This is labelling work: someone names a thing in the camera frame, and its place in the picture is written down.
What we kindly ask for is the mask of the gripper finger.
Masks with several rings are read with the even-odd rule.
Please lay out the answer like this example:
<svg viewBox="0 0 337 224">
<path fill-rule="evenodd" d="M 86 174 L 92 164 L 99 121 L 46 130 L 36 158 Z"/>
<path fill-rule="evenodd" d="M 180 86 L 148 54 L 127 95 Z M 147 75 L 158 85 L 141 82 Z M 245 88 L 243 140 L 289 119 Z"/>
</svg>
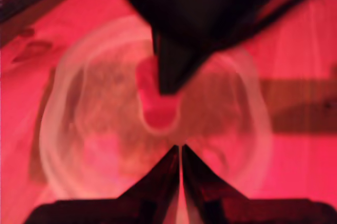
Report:
<svg viewBox="0 0 337 224">
<path fill-rule="evenodd" d="M 193 199 L 204 223 L 229 223 L 222 204 L 224 199 L 248 198 L 221 179 L 188 146 L 182 146 L 184 187 Z"/>
<path fill-rule="evenodd" d="M 118 222 L 163 223 L 179 187 L 179 165 L 179 147 L 175 145 L 141 180 L 119 197 L 127 216 Z"/>
<path fill-rule="evenodd" d="M 213 53 L 208 37 L 173 36 L 153 29 L 158 59 L 158 88 L 163 95 L 176 94 Z"/>
</svg>

